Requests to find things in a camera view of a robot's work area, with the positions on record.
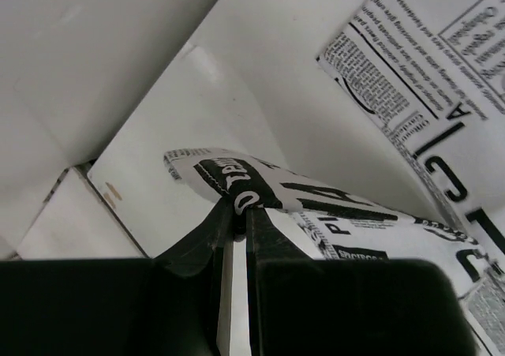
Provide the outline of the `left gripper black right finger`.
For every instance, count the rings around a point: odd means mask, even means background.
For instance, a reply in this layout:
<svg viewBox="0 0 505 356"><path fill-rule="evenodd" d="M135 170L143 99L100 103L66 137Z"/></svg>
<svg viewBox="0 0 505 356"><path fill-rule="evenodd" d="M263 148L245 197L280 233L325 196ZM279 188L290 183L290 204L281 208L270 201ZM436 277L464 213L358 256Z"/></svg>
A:
<svg viewBox="0 0 505 356"><path fill-rule="evenodd" d="M475 355L449 279L424 260L314 260L245 217L255 355Z"/></svg>

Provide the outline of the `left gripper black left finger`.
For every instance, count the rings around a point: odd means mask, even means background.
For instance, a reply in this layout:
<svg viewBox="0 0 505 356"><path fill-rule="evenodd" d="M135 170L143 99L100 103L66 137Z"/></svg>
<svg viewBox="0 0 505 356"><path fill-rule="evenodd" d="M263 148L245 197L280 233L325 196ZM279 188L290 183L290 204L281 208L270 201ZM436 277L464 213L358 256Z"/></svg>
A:
<svg viewBox="0 0 505 356"><path fill-rule="evenodd" d="M227 355L233 211L155 258L1 264L4 355Z"/></svg>

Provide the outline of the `black white newspaper print trousers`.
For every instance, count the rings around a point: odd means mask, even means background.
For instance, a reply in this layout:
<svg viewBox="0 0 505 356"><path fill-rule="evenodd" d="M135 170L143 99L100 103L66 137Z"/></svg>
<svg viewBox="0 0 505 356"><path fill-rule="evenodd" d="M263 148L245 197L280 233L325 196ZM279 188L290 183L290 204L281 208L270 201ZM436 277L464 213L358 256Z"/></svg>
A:
<svg viewBox="0 0 505 356"><path fill-rule="evenodd" d="M223 0L204 27L288 167L197 148L168 152L170 173L283 212L325 257L438 264L479 354L503 354L504 0Z"/></svg>

